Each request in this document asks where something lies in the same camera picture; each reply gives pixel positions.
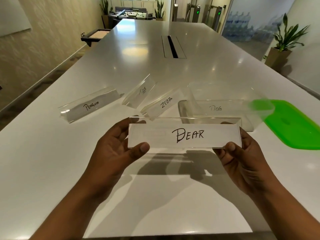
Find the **patterned wallpaper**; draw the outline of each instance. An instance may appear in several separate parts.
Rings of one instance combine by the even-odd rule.
[[[99,0],[19,0],[32,30],[0,37],[0,110],[103,28]]]

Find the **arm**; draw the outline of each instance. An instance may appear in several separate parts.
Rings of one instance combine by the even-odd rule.
[[[241,133],[242,148],[229,142],[214,149],[232,181],[257,205],[278,240],[320,239],[319,222],[278,181],[258,143]]]
[[[127,118],[99,139],[82,177],[30,240],[82,239],[95,210],[109,196],[125,168],[150,149],[145,142],[128,149],[128,126]]]

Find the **hand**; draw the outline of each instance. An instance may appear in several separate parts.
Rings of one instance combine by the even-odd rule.
[[[126,167],[150,149],[146,142],[128,149],[128,133],[129,118],[112,126],[99,139],[89,164],[77,183],[100,202],[109,196]]]
[[[278,180],[270,169],[259,144],[240,128],[242,148],[228,142],[225,149],[213,149],[235,185],[247,195],[265,192]]]

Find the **long conference table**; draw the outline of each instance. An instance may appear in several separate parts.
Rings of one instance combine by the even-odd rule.
[[[185,59],[165,57],[168,35]],[[0,132],[0,239],[32,235],[82,175],[98,139],[140,114],[121,103],[148,74],[157,82],[154,98],[192,81],[228,80],[289,101],[320,124],[319,100],[206,25],[122,20]],[[61,118],[58,107],[107,86],[124,96],[71,124]],[[177,105],[162,116],[179,117]],[[264,123],[250,135],[281,183],[320,220],[320,151],[292,149]],[[124,171],[86,238],[270,230],[211,150],[161,155],[151,150]]]

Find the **person's left hand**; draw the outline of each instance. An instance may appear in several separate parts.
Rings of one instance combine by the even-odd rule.
[[[126,167],[150,149],[146,142],[128,149],[128,133],[129,118],[112,126],[99,139],[88,166],[77,183],[100,202],[109,196]]]

